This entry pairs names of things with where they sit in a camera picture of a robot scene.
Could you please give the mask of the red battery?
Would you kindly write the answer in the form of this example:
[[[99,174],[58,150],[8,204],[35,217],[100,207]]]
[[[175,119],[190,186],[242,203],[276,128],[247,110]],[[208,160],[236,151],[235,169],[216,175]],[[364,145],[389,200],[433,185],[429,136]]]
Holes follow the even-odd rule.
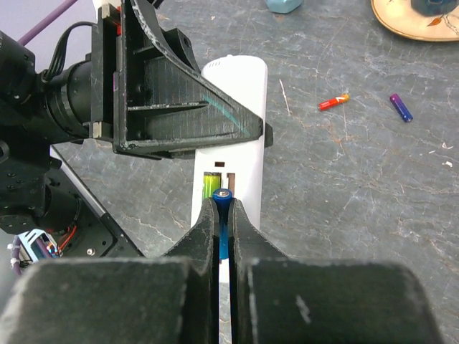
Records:
[[[333,107],[336,107],[337,105],[340,105],[342,103],[348,102],[349,99],[350,99],[349,94],[342,94],[342,95],[339,95],[337,97],[333,97],[333,98],[331,98],[329,100],[326,100],[324,102],[321,102],[318,105],[318,109],[320,111],[325,111],[325,110],[331,109]]]

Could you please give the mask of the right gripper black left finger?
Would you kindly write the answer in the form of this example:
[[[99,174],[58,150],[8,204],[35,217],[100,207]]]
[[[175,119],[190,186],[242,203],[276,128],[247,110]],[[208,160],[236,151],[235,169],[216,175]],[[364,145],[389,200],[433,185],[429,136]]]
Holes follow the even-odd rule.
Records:
[[[165,255],[48,259],[14,285],[1,314],[3,343],[216,343],[218,212]]]

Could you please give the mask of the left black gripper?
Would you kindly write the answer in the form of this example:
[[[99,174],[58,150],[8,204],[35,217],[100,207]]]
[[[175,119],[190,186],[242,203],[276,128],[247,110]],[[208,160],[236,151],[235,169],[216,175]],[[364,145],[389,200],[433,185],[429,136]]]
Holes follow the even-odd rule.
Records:
[[[266,147],[273,144],[272,127],[202,77],[189,38],[163,30],[150,1],[101,6],[96,14],[91,138],[119,154],[167,158],[262,135]]]

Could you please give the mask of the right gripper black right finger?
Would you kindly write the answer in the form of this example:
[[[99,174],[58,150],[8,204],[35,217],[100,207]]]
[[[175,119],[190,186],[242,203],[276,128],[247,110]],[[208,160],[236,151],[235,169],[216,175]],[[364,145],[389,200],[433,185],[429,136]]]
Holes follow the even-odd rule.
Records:
[[[234,343],[441,343],[416,276],[394,262],[297,260],[229,209]]]

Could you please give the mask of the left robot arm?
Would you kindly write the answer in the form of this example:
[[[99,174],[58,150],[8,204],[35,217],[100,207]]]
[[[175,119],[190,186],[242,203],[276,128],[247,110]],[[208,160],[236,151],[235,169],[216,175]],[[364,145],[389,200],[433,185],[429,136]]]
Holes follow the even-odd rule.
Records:
[[[1,228],[21,234],[60,231],[77,221],[81,202],[54,190],[46,175],[61,164],[59,143],[88,138],[124,156],[191,158],[200,148],[261,139],[273,129],[255,111],[202,77],[191,42],[164,30],[158,1],[103,4],[91,24],[92,50],[65,66],[70,32],[62,33],[49,67],[1,36]]]

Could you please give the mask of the white remote control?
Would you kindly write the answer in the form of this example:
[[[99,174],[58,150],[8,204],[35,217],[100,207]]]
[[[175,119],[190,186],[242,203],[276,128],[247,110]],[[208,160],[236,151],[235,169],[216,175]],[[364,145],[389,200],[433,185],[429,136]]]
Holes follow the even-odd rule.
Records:
[[[202,76],[257,116],[265,118],[268,69],[262,59],[247,55],[227,55],[206,64]],[[233,197],[242,202],[250,223],[259,227],[264,150],[265,141],[258,138],[246,143],[196,151],[191,203],[192,224],[196,224],[202,205],[204,173],[214,172],[221,174],[220,188],[229,189]],[[229,257],[217,261],[218,343],[232,341],[229,263]]]

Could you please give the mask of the green battery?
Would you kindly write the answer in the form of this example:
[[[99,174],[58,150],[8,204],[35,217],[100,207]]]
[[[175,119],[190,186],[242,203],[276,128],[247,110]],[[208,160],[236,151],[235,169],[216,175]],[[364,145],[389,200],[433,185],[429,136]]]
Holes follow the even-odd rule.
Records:
[[[211,198],[213,193],[221,186],[221,174],[206,172],[203,176],[202,198]]]

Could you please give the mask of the blue battery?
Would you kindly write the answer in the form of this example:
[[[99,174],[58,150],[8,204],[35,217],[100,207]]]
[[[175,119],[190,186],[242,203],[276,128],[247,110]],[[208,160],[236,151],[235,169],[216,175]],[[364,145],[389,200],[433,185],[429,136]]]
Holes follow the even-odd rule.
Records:
[[[212,194],[212,199],[219,214],[219,259],[223,261],[229,257],[228,218],[233,195],[229,189],[219,188]]]

